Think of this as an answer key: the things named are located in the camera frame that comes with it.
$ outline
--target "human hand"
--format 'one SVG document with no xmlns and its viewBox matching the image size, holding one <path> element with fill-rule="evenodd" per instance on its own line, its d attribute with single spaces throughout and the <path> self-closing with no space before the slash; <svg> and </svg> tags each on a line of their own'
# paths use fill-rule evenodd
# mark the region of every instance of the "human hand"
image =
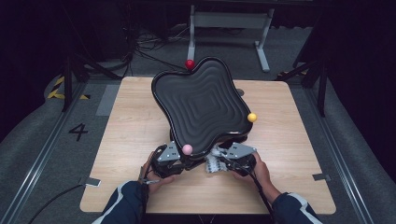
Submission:
<svg viewBox="0 0 396 224">
<path fill-rule="evenodd" d="M 269 203 L 272 203 L 277 196 L 280 195 L 280 191 L 276 189 L 276 187 L 272 184 L 270 178 L 270 172 L 268 170 L 267 164 L 262 161 L 259 153 L 254 152 L 252 154 L 256 159 L 256 166 L 254 167 L 254 176 L 256 176 L 260 185 L 262 186 L 262 191 L 264 192 L 265 197 L 267 198 Z M 254 183 L 253 178 L 250 175 L 241 176 L 235 171 L 232 171 L 233 177 L 238 180 L 245 181 L 248 183 L 253 189 L 259 190 L 257 185 Z"/>
<path fill-rule="evenodd" d="M 161 188 L 162 185 L 166 185 L 166 184 L 170 184 L 175 180 L 175 176 L 171 175 L 168 176 L 164 179 L 160 178 L 159 176 L 155 175 L 153 170 L 152 170 L 152 166 L 149 167 L 149 163 L 151 160 L 151 157 L 153 156 L 154 152 L 151 152 L 151 154 L 148 156 L 148 160 L 146 161 L 146 163 L 143 165 L 143 169 L 141 172 L 141 175 L 143 177 L 143 175 L 146 173 L 147 169 L 148 169 L 148 176 L 147 176 L 147 180 L 160 180 L 157 183 L 154 184 L 149 184 L 148 185 L 148 191 L 149 193 L 154 193 L 155 191 L 157 191 L 158 189 Z"/>
</svg>

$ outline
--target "red ball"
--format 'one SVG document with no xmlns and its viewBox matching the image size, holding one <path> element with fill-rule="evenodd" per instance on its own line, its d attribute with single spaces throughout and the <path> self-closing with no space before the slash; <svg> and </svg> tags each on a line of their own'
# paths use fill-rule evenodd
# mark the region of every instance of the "red ball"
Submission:
<svg viewBox="0 0 396 224">
<path fill-rule="evenodd" d="M 192 68 L 194 68 L 194 61 L 191 60 L 191 59 L 188 59 L 188 60 L 184 63 L 184 65 L 186 65 L 186 68 L 187 68 L 187 69 L 191 70 Z"/>
</svg>

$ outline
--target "wooden table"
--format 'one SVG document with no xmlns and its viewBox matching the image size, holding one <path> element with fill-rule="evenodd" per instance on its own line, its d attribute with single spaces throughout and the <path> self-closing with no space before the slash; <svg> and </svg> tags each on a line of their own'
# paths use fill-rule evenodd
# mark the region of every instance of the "wooden table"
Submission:
<svg viewBox="0 0 396 224">
<path fill-rule="evenodd" d="M 157 146 L 169 142 L 169 124 L 151 94 L 151 77 L 126 77 L 113 106 L 80 208 L 102 212 L 117 185 L 136 180 L 140 166 Z M 318 214 L 335 205 L 309 142 L 288 85 L 274 81 L 236 80 L 237 89 L 258 120 L 244 143 L 256 147 L 280 191 L 297 192 Z M 257 192 L 227 172 L 207 174 L 205 165 L 184 171 L 177 180 L 150 195 L 148 213 L 267 214 Z"/>
</svg>

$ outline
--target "black curved tray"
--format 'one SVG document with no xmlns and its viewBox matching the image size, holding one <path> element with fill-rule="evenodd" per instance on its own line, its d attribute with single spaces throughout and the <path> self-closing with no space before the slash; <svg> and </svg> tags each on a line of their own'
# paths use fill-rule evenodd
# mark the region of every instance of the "black curved tray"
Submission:
<svg viewBox="0 0 396 224">
<path fill-rule="evenodd" d="M 250 110 L 220 59 L 205 58 L 189 73 L 162 72 L 151 90 L 179 152 L 192 145 L 191 160 L 202 159 L 217 142 L 247 136 L 252 128 Z"/>
</svg>

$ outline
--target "yellow ball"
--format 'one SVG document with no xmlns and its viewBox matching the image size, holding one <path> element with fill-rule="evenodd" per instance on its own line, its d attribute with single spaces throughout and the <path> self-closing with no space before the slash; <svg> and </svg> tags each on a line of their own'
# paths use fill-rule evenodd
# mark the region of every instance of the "yellow ball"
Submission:
<svg viewBox="0 0 396 224">
<path fill-rule="evenodd" d="M 247 119 L 248 119 L 248 121 L 253 123 L 254 121 L 257 120 L 257 115 L 255 113 L 250 113 L 247 115 Z"/>
</svg>

